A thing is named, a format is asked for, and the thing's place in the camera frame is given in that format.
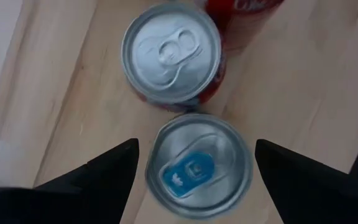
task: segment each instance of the silver can lid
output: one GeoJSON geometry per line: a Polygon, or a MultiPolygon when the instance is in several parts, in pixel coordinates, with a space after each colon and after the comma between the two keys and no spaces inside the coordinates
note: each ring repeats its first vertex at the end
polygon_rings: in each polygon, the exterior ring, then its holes
{"type": "Polygon", "coordinates": [[[252,157],[226,122],[186,114],[160,130],[145,175],[164,207],[183,217],[205,219],[240,201],[252,180],[252,157]]]}
{"type": "Polygon", "coordinates": [[[159,103],[180,103],[213,79],[221,41],[205,12],[171,2],[151,7],[132,22],[121,57],[136,90],[159,103]]]}

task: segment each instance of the can rim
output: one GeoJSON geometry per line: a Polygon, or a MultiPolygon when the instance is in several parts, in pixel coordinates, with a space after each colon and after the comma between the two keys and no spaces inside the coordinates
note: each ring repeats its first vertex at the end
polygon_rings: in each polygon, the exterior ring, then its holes
{"type": "Polygon", "coordinates": [[[201,9],[177,2],[167,2],[163,4],[158,4],[144,11],[139,17],[135,18],[131,22],[131,24],[125,31],[124,38],[122,39],[122,44],[121,44],[121,64],[124,69],[125,76],[127,77],[129,83],[137,91],[143,94],[148,100],[156,101],[159,103],[181,103],[186,100],[190,100],[193,97],[197,96],[199,93],[201,93],[211,83],[216,72],[218,72],[221,55],[222,55],[221,39],[220,39],[218,28],[216,27],[213,20],[207,15],[206,12],[202,11],[201,9]],[[201,83],[201,85],[195,91],[192,91],[190,93],[187,93],[179,97],[166,98],[163,96],[152,94],[146,88],[144,88],[140,84],[140,82],[135,78],[136,76],[135,72],[133,72],[131,69],[131,63],[130,63],[131,53],[129,50],[130,49],[129,46],[130,46],[130,41],[136,35],[137,28],[140,27],[144,23],[144,21],[146,21],[149,17],[153,16],[158,12],[171,9],[173,7],[176,7],[184,11],[191,11],[193,15],[198,14],[199,15],[198,19],[201,19],[201,21],[203,21],[204,25],[208,27],[209,32],[212,34],[211,36],[212,39],[214,40],[213,47],[216,48],[216,50],[214,56],[215,61],[213,63],[213,67],[211,68],[210,73],[208,74],[207,79],[203,83],[201,83]]]}
{"type": "Polygon", "coordinates": [[[145,179],[147,183],[147,187],[151,191],[153,197],[156,199],[156,201],[159,202],[159,204],[162,205],[162,207],[166,208],[167,210],[171,211],[172,213],[176,213],[177,215],[183,216],[185,218],[195,219],[195,220],[207,220],[210,218],[213,218],[217,215],[220,215],[222,213],[228,212],[230,209],[236,207],[241,199],[244,197],[244,195],[247,193],[247,191],[250,188],[252,179],[253,179],[253,159],[252,154],[248,150],[248,147],[244,140],[241,138],[241,135],[234,129],[233,126],[231,126],[229,123],[218,119],[217,117],[210,115],[210,114],[198,114],[198,113],[192,113],[192,114],[184,114],[179,117],[176,117],[169,121],[167,124],[165,124],[157,134],[157,137],[155,138],[155,141],[153,143],[153,148],[149,154],[149,158],[147,161],[146,169],[145,169],[145,179]],[[239,184],[238,188],[233,190],[233,194],[231,197],[221,206],[214,207],[210,210],[187,210],[183,207],[176,206],[175,203],[167,200],[164,197],[164,194],[161,194],[156,190],[157,183],[155,182],[154,178],[150,177],[150,159],[157,153],[157,150],[155,150],[156,143],[159,141],[159,136],[162,135],[163,132],[168,131],[169,128],[176,126],[177,124],[180,124],[188,119],[192,118],[201,118],[203,121],[210,121],[213,123],[216,123],[218,125],[221,125],[222,127],[228,129],[231,131],[231,134],[233,134],[234,139],[238,142],[238,144],[241,146],[241,148],[244,150],[244,161],[246,162],[244,166],[244,175],[241,183],[239,184]]]}

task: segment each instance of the wooden surface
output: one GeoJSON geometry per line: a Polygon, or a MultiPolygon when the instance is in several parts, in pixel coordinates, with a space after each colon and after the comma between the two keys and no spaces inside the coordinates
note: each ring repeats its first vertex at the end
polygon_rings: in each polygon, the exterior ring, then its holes
{"type": "MultiPolygon", "coordinates": [[[[0,0],[0,185],[30,187],[129,138],[140,158],[121,223],[185,224],[146,190],[158,129],[121,68],[127,26],[158,0],[0,0]]],[[[358,153],[358,1],[286,0],[204,110],[250,149],[265,138],[348,172],[358,153]]],[[[254,164],[241,204],[208,223],[281,223],[254,164]]]]}

